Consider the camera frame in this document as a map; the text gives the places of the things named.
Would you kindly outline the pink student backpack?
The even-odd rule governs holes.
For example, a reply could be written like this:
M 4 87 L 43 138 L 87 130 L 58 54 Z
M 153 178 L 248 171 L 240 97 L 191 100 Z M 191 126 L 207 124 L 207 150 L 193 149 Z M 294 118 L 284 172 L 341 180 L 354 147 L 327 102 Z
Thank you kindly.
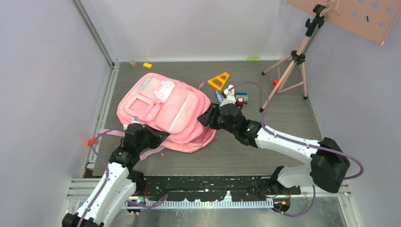
M 147 73 L 128 91 L 117 108 L 123 125 L 136 116 L 139 122 L 170 135 L 148 156 L 167 148 L 192 153 L 207 146 L 216 130 L 203 126 L 197 118 L 210 107 L 210 99 L 199 89 L 157 73 Z

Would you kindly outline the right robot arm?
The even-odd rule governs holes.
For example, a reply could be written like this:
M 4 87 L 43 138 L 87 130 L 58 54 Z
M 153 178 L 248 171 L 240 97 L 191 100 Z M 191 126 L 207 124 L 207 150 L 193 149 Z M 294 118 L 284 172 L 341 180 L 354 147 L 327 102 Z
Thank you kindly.
M 270 189 L 276 194 L 293 186 L 312 184 L 337 193 L 346 178 L 350 161 L 331 138 L 307 140 L 276 131 L 246 119 L 234 104 L 212 104 L 197 120 L 211 129 L 226 130 L 243 145 L 273 150 L 302 162 L 301 166 L 275 170 Z

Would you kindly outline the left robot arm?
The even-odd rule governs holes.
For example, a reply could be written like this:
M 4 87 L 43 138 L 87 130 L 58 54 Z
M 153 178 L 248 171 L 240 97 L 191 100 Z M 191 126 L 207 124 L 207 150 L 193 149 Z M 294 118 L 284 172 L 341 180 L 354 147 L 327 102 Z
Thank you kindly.
M 139 122 L 120 128 L 124 131 L 120 145 L 108 162 L 100 158 L 105 173 L 83 205 L 64 216 L 63 227 L 108 227 L 130 196 L 144 192 L 144 174 L 133 168 L 144 150 L 158 148 L 170 134 Z

